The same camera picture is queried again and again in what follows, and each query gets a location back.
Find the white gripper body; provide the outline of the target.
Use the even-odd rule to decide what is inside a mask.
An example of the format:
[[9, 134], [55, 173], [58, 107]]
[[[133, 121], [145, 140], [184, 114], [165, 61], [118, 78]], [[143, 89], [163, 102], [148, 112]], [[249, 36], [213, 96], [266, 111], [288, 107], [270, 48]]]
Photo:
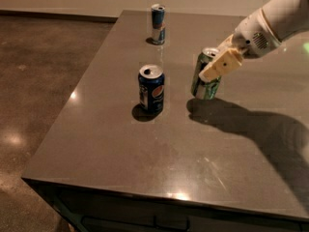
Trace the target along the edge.
[[281, 45], [262, 9], [245, 18], [235, 29], [232, 45], [244, 58], [255, 59], [269, 54]]

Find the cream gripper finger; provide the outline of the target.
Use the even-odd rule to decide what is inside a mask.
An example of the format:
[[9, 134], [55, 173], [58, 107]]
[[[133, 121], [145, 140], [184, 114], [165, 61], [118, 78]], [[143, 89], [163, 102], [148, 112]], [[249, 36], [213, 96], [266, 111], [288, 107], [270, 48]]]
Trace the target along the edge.
[[204, 82], [211, 82], [218, 77], [236, 70], [242, 64], [243, 58], [236, 48], [221, 51], [200, 71], [199, 77]]
[[233, 34], [231, 34], [229, 37], [227, 37], [219, 46], [218, 50], [219, 51], [224, 51], [228, 48], [233, 47]]

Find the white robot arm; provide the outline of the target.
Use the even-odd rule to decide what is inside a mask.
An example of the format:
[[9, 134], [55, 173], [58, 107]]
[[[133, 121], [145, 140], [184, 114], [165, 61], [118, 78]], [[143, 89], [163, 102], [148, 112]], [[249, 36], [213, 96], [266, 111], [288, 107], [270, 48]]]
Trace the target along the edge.
[[204, 82], [213, 81], [239, 68], [244, 59], [261, 58], [290, 37], [308, 30], [309, 0], [270, 0], [219, 45], [219, 53], [199, 77]]

